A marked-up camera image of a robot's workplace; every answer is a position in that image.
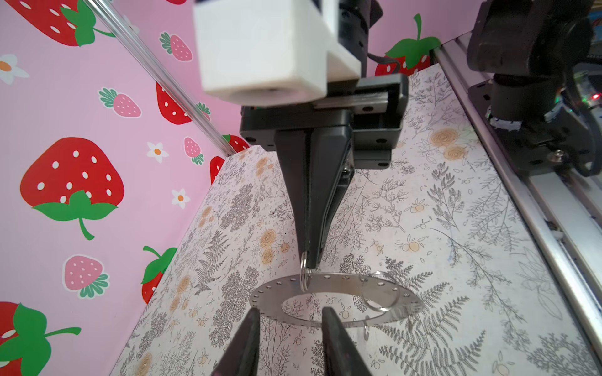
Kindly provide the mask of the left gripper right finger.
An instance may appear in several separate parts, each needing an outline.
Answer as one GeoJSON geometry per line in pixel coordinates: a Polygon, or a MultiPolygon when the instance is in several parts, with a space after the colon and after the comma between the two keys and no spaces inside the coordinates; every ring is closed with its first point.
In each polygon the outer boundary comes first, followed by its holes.
{"type": "Polygon", "coordinates": [[[335,310],[322,309],[321,331],[327,376],[370,376],[351,337],[346,332],[335,310]]]}

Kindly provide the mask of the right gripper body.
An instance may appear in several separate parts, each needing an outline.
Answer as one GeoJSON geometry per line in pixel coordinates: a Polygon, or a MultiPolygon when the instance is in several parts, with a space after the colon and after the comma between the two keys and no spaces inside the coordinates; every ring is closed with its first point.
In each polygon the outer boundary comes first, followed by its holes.
{"type": "Polygon", "coordinates": [[[402,74],[340,81],[327,97],[280,107],[243,107],[240,134],[251,145],[275,151],[277,131],[348,126],[354,166],[387,169],[398,144],[409,101],[409,78],[402,74]]]}

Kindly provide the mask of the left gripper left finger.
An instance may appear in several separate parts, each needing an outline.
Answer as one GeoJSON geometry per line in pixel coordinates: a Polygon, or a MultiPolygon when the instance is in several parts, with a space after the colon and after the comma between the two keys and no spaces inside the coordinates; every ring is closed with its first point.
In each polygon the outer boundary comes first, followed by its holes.
{"type": "Polygon", "coordinates": [[[260,359],[260,311],[251,308],[212,372],[214,376],[256,376],[260,359]]]}

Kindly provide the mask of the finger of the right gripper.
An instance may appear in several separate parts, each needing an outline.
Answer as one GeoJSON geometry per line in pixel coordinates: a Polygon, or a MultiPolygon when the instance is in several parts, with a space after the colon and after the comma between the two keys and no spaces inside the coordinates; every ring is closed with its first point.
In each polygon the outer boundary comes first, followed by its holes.
{"type": "Polygon", "coordinates": [[[299,255],[310,263],[310,136],[304,130],[280,130],[274,142],[293,208],[299,255]]]}
{"type": "Polygon", "coordinates": [[[343,166],[351,149],[347,125],[315,129],[310,138],[307,267],[315,269],[321,258],[326,223],[343,166]]]}

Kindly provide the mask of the perforated metal ring disc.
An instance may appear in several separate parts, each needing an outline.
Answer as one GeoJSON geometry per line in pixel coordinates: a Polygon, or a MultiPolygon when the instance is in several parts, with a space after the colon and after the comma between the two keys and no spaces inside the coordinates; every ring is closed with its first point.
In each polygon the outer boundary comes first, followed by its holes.
{"type": "Polygon", "coordinates": [[[268,320],[319,327],[321,309],[331,307],[345,327],[392,324],[421,313],[425,304],[390,275],[313,274],[306,291],[298,276],[266,282],[249,296],[249,304],[268,320]]]}

